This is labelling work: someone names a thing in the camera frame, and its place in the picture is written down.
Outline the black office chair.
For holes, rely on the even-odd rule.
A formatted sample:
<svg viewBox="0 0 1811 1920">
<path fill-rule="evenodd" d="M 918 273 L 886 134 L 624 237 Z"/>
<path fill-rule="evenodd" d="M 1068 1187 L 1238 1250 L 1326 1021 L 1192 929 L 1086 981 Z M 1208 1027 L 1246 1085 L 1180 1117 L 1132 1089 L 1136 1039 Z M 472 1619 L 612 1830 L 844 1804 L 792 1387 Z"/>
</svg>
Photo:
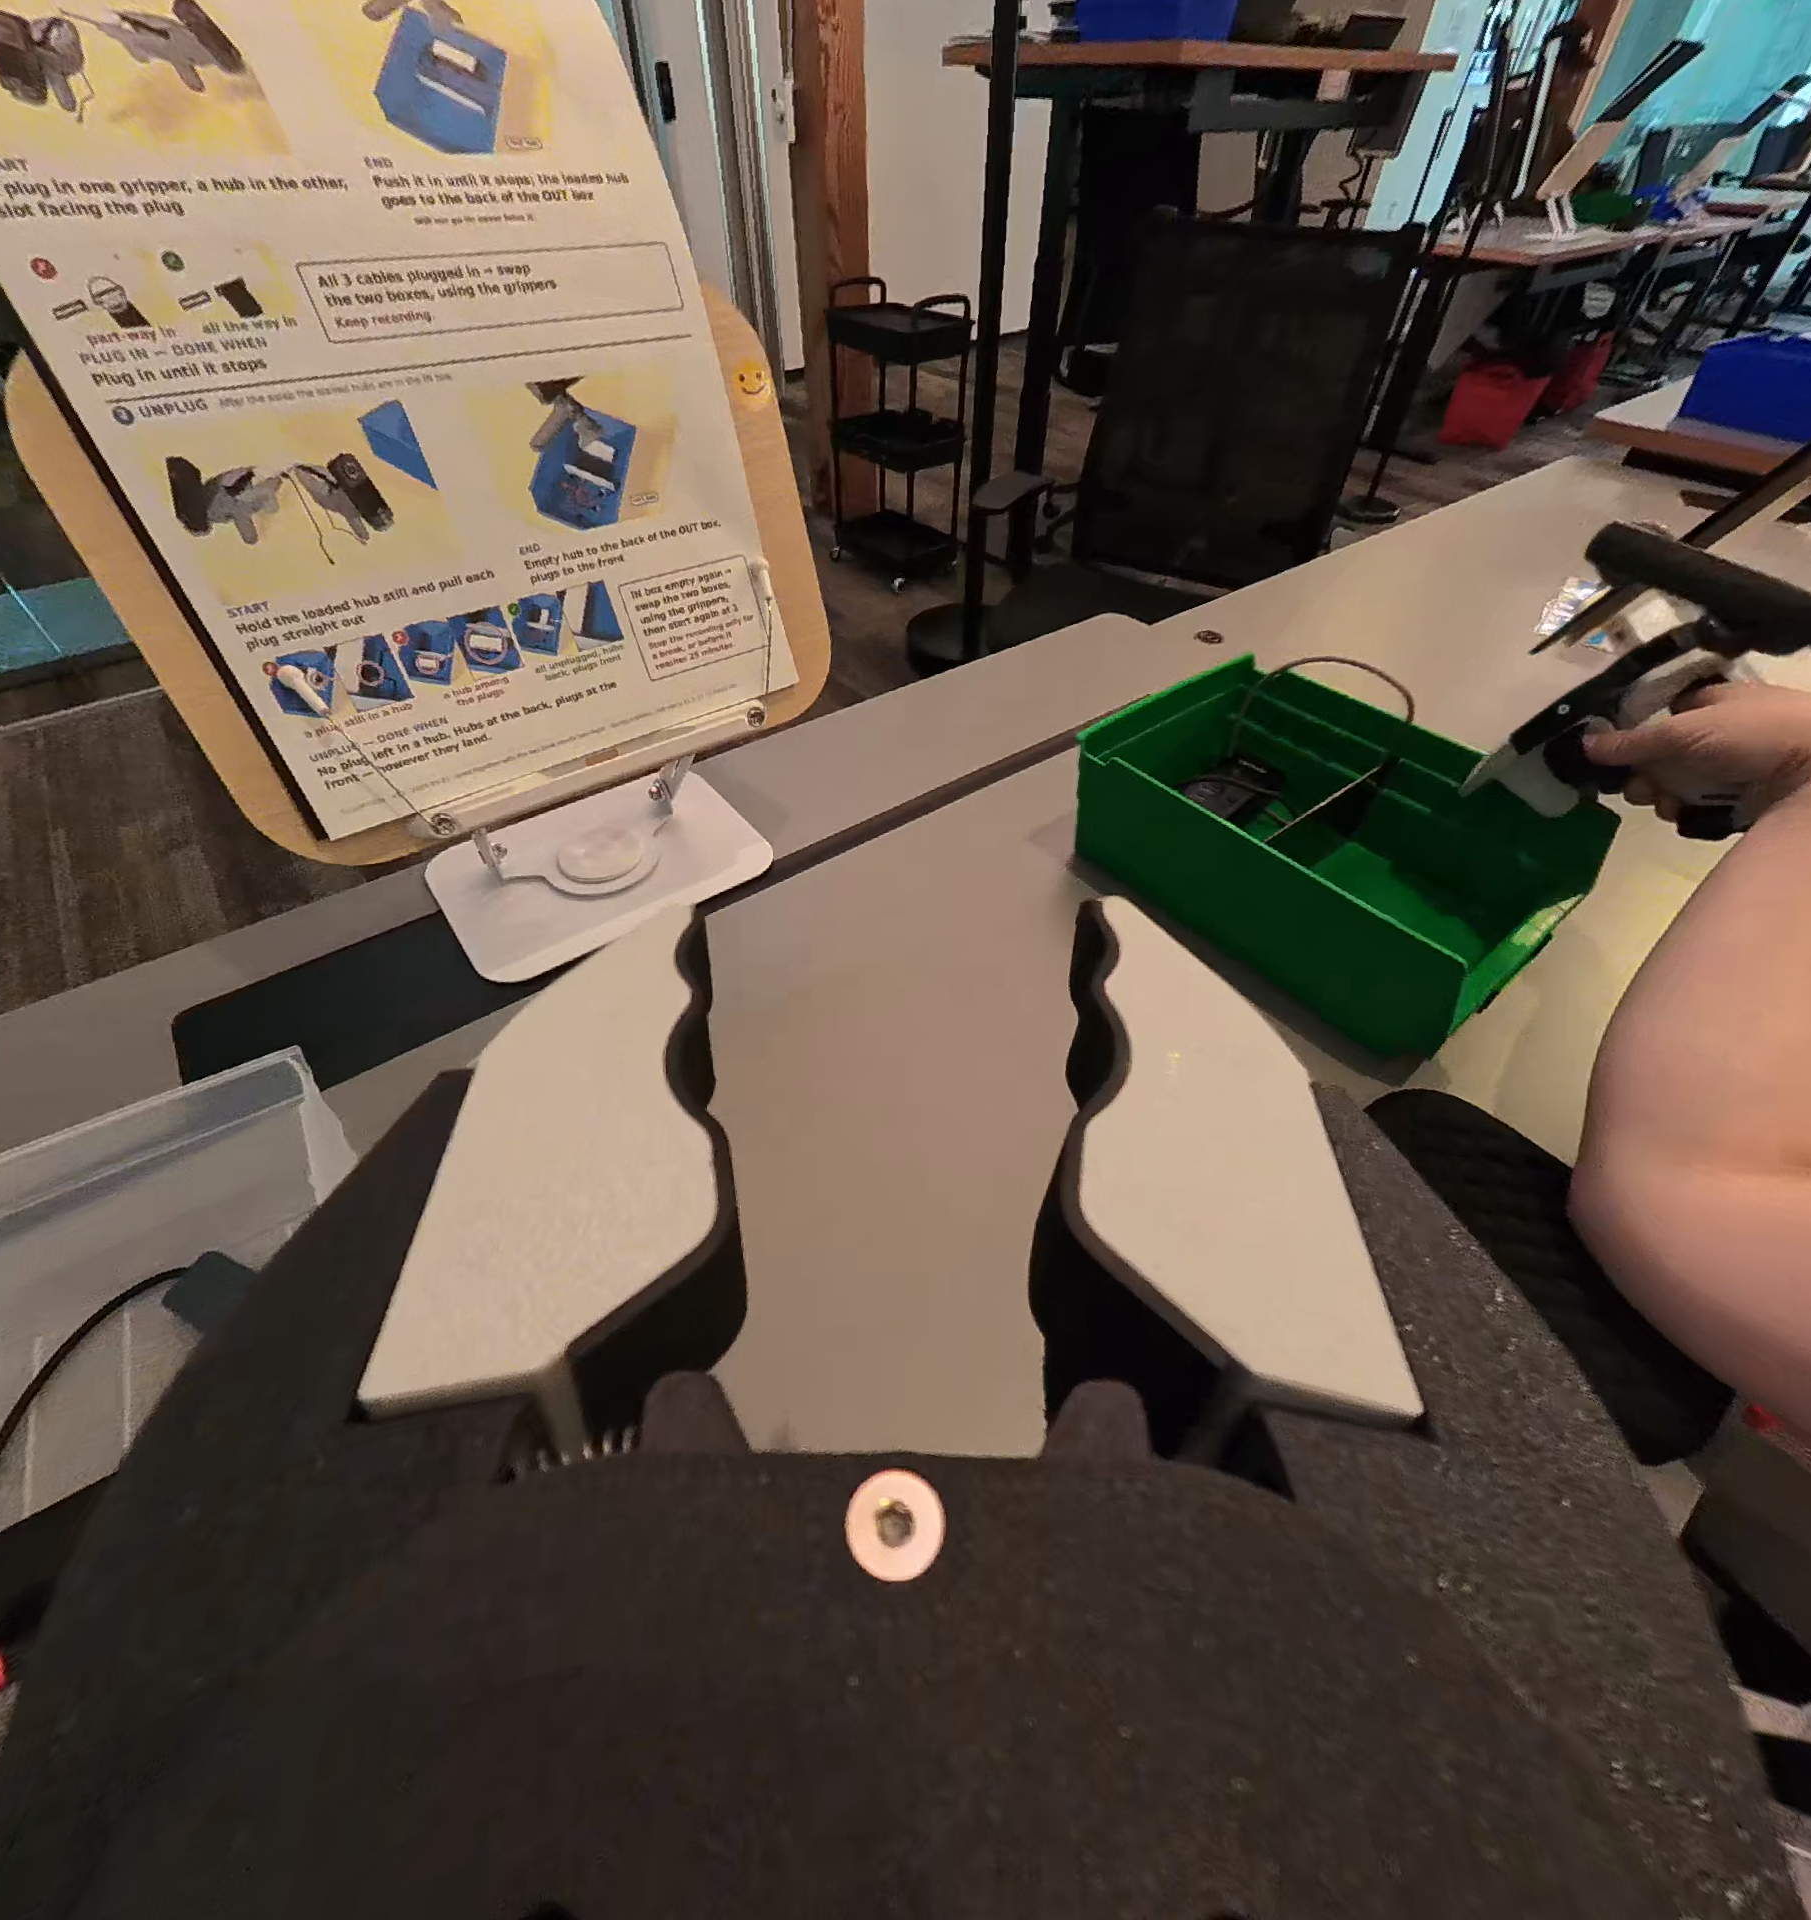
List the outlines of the black office chair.
<svg viewBox="0 0 1811 1920">
<path fill-rule="evenodd" d="M 1100 616 L 1158 623 L 1318 558 L 1420 262 L 1418 221 L 1326 229 L 1184 216 L 1142 229 L 1060 562 L 914 616 L 920 674 Z"/>
</svg>

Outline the person's right forearm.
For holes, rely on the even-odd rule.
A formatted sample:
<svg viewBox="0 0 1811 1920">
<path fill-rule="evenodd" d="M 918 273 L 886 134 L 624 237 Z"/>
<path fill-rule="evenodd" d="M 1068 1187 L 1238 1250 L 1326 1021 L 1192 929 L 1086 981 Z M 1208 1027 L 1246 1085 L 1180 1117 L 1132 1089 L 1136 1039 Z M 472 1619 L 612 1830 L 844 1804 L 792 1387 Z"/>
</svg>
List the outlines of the person's right forearm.
<svg viewBox="0 0 1811 1920">
<path fill-rule="evenodd" d="M 1811 711 L 1801 739 L 1801 781 L 1613 1012 L 1570 1214 L 1659 1332 L 1811 1443 Z"/>
</svg>

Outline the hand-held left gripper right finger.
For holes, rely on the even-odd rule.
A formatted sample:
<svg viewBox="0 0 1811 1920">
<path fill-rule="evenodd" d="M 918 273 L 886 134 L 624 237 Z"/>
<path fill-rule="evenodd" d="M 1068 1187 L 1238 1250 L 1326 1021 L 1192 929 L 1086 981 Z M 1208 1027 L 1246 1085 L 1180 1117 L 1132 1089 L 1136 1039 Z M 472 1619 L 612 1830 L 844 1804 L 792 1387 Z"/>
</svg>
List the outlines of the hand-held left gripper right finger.
<svg viewBox="0 0 1811 1920">
<path fill-rule="evenodd" d="M 1426 1403 L 1308 1067 L 1140 906 L 1082 902 L 1072 1098 L 1028 1307 L 1048 1429 L 1122 1387 L 1156 1454 L 1262 1416 L 1418 1433 Z"/>
</svg>

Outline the white board stand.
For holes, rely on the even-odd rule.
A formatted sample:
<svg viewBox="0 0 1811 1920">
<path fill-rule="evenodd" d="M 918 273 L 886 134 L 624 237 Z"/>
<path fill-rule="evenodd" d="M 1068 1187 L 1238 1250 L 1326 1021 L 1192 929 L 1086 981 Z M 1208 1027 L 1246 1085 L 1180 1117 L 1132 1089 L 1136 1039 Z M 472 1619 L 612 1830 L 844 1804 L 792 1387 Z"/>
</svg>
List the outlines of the white board stand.
<svg viewBox="0 0 1811 1920">
<path fill-rule="evenodd" d="M 770 869 L 766 835 L 696 772 L 700 751 L 742 744 L 770 715 L 754 691 L 442 801 L 414 797 L 342 724 L 332 731 L 438 846 L 426 885 L 464 957 L 486 981 L 520 986 Z"/>
</svg>

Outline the wooden pillar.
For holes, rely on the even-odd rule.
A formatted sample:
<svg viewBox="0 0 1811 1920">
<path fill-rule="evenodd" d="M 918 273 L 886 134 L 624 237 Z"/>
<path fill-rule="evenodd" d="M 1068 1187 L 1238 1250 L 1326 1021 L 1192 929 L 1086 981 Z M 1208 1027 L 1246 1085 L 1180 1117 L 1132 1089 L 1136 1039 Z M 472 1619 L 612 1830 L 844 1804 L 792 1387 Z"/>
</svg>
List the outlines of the wooden pillar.
<svg viewBox="0 0 1811 1920">
<path fill-rule="evenodd" d="M 870 270 L 870 101 L 866 1 L 790 6 L 794 237 L 804 346 L 804 474 L 816 512 L 832 506 L 832 287 Z"/>
</svg>

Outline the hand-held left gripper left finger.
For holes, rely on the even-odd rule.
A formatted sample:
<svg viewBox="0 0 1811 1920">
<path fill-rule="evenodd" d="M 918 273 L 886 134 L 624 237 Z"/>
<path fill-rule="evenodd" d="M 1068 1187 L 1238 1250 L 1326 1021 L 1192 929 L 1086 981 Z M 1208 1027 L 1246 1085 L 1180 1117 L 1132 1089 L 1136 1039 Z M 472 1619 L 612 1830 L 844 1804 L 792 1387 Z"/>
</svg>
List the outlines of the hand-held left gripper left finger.
<svg viewBox="0 0 1811 1920">
<path fill-rule="evenodd" d="M 524 1402 L 576 1464 L 636 1451 L 652 1390 L 726 1356 L 748 1272 L 710 1012 L 702 909 L 674 906 L 486 1043 L 360 1375 L 366 1417 Z"/>
</svg>

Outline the black elbow cushion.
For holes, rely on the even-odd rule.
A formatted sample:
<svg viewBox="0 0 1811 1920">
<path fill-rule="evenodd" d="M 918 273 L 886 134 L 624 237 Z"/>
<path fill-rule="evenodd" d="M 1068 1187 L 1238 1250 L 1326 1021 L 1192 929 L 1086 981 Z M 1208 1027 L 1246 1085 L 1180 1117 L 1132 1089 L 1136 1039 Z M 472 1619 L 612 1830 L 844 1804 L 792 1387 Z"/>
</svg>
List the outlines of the black elbow cushion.
<svg viewBox="0 0 1811 1920">
<path fill-rule="evenodd" d="M 1589 1256 L 1570 1217 L 1566 1162 L 1436 1088 L 1388 1091 L 1368 1115 L 1570 1351 L 1641 1466 L 1689 1462 L 1707 1447 L 1733 1390 L 1659 1332 Z"/>
</svg>

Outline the instruction poster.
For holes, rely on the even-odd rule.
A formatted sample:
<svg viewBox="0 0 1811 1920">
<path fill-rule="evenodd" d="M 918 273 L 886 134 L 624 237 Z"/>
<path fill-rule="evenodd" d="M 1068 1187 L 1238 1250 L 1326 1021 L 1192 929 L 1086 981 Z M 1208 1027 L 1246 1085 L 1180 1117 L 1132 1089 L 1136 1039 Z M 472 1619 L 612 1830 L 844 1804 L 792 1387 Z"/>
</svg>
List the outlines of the instruction poster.
<svg viewBox="0 0 1811 1920">
<path fill-rule="evenodd" d="M 0 287 L 322 843 L 798 681 L 598 3 L 0 3 Z"/>
</svg>

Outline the black floor pole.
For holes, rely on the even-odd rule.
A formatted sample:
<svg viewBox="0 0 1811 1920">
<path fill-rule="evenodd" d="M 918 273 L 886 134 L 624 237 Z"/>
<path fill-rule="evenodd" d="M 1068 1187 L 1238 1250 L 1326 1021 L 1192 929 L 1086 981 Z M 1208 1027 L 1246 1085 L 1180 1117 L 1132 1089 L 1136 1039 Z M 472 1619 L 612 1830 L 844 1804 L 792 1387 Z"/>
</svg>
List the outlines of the black floor pole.
<svg viewBox="0 0 1811 1920">
<path fill-rule="evenodd" d="M 960 662 L 986 651 L 986 541 L 998 418 L 998 367 L 1004 331 L 1006 251 L 1014 182 L 1014 112 L 1020 40 L 1020 3 L 996 1 L 992 13 L 988 115 L 984 146 L 984 198 L 980 235 L 980 314 L 968 449 L 970 499 L 966 510 L 966 579 L 962 602 Z"/>
</svg>

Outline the wooden standing desk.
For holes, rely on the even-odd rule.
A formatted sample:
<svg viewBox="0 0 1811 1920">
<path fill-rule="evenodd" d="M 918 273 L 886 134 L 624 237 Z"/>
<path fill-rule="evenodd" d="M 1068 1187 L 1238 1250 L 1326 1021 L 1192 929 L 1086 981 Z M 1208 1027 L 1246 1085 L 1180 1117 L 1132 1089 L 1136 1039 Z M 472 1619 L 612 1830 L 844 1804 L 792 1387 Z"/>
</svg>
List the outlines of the wooden standing desk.
<svg viewBox="0 0 1811 1920">
<path fill-rule="evenodd" d="M 990 36 L 946 43 L 942 64 L 986 77 Z M 1036 471 L 1046 453 L 1052 382 L 1062 341 L 1066 237 L 1094 103 L 1180 108 L 1188 131 L 1270 134 L 1276 157 L 1254 191 L 1254 214 L 1294 223 L 1304 163 L 1324 131 L 1404 131 L 1428 80 L 1456 71 L 1454 52 L 1368 50 L 1320 43 L 1150 41 L 1092 43 L 1030 36 L 1022 27 L 1016 103 L 1050 101 L 1038 251 L 1026 324 L 1026 359 L 1014 429 L 1014 464 Z"/>
</svg>

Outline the person's right hand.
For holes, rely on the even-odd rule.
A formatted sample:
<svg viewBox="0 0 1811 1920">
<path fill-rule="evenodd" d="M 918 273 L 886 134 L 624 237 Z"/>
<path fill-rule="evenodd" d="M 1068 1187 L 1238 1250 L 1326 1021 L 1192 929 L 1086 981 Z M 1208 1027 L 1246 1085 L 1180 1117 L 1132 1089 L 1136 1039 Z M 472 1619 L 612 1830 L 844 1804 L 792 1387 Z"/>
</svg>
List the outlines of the person's right hand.
<svg viewBox="0 0 1811 1920">
<path fill-rule="evenodd" d="M 1811 694 L 1763 684 L 1707 684 L 1673 709 L 1629 727 L 1591 721 L 1587 766 L 1617 776 L 1629 803 L 1649 808 L 1691 842 L 1723 842 L 1803 778 Z"/>
</svg>

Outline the green plastic bin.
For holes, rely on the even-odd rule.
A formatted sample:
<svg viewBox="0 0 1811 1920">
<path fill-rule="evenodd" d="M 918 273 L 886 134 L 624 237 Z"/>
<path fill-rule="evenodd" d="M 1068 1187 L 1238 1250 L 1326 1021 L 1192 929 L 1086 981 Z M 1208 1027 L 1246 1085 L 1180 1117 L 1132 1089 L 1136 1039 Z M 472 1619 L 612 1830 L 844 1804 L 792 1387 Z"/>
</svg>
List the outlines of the green plastic bin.
<svg viewBox="0 0 1811 1920">
<path fill-rule="evenodd" d="M 1286 772 L 1272 816 L 1226 823 L 1180 786 L 1228 755 Z M 1250 656 L 1078 737 L 1076 851 L 1380 1058 L 1430 1058 L 1591 894 L 1619 830 L 1593 800 L 1544 820 L 1468 746 Z"/>
</svg>

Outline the blue plastic bin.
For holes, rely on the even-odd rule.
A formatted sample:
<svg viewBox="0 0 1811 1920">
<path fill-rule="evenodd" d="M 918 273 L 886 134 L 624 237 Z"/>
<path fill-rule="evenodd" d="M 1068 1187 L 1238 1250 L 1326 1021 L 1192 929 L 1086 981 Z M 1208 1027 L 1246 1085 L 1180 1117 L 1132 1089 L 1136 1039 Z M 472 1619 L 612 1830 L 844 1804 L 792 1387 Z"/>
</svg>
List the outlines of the blue plastic bin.
<svg viewBox="0 0 1811 1920">
<path fill-rule="evenodd" d="M 1811 337 L 1765 331 L 1711 346 L 1677 416 L 1781 443 L 1809 441 Z"/>
<path fill-rule="evenodd" d="M 1084 0 L 1076 3 L 1076 26 L 1082 41 L 1092 43 L 1210 43 L 1232 38 L 1238 12 L 1234 0 Z"/>
</svg>

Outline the clear plastic box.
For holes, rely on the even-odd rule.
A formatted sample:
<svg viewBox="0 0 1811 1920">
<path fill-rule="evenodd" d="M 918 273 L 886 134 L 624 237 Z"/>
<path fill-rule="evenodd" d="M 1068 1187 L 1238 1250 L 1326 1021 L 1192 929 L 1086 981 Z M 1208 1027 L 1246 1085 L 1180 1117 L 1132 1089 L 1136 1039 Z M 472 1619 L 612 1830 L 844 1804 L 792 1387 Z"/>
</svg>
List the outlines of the clear plastic box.
<svg viewBox="0 0 1811 1920">
<path fill-rule="evenodd" d="M 262 1270 L 354 1163 L 298 1049 L 0 1153 L 0 1532 L 118 1467 L 198 1343 L 162 1283 Z"/>
</svg>

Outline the black utility cart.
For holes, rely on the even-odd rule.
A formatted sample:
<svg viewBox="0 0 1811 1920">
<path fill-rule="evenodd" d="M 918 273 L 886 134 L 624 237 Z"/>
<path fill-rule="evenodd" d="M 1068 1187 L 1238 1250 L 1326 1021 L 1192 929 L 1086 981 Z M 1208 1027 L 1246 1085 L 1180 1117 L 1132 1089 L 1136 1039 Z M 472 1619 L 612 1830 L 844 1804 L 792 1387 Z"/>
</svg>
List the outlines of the black utility cart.
<svg viewBox="0 0 1811 1920">
<path fill-rule="evenodd" d="M 864 563 L 894 593 L 948 576 L 962 556 L 960 504 L 936 523 L 918 512 L 924 476 L 954 486 L 966 469 L 974 309 L 966 293 L 894 300 L 874 273 L 826 296 L 830 556 Z M 920 396 L 924 371 L 948 371 L 958 410 Z"/>
</svg>

